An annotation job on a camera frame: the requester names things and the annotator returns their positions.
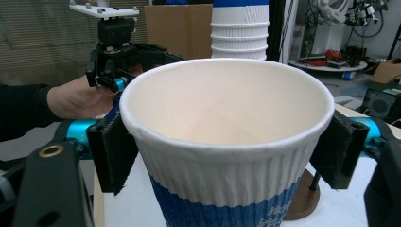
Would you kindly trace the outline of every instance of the person's hand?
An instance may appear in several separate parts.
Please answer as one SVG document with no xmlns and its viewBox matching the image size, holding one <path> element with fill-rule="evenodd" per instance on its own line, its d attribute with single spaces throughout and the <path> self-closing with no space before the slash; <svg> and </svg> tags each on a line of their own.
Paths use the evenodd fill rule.
<svg viewBox="0 0 401 227">
<path fill-rule="evenodd" d="M 90 87 L 86 76 L 83 76 L 51 88 L 47 104 L 59 118 L 90 118 L 107 113 L 113 107 L 114 95 L 106 87 Z"/>
</svg>

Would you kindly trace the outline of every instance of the cardboard box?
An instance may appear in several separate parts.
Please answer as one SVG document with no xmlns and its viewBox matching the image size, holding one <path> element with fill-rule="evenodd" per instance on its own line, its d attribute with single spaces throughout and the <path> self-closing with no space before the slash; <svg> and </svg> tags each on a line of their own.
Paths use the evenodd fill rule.
<svg viewBox="0 0 401 227">
<path fill-rule="evenodd" d="M 186 60 L 212 56 L 212 4 L 145 6 L 148 42 Z"/>
<path fill-rule="evenodd" d="M 397 76 L 401 78 L 401 59 L 382 61 L 375 70 L 371 81 L 377 83 L 388 83 Z"/>
</svg>

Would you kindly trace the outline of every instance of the black sleeve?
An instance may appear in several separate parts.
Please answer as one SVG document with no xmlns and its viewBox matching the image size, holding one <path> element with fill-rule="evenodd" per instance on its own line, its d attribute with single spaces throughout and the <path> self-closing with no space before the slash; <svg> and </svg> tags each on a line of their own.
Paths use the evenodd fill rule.
<svg viewBox="0 0 401 227">
<path fill-rule="evenodd" d="M 0 84 L 0 142 L 21 137 L 35 127 L 61 121 L 47 106 L 50 88 L 45 84 Z"/>
</svg>

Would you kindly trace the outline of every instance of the blue cup band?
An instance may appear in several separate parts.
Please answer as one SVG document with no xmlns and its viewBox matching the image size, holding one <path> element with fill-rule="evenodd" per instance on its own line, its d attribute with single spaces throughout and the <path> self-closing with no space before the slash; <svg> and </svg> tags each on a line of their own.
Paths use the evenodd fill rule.
<svg viewBox="0 0 401 227">
<path fill-rule="evenodd" d="M 269 0 L 214 0 L 214 8 L 268 5 Z"/>
</svg>

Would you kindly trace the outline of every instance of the stacked paper cups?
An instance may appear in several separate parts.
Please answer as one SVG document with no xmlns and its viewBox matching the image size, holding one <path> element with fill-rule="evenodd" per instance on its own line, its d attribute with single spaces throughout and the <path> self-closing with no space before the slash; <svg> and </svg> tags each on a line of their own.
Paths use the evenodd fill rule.
<svg viewBox="0 0 401 227">
<path fill-rule="evenodd" d="M 215 0 L 212 58 L 265 60 L 269 0 Z"/>
</svg>

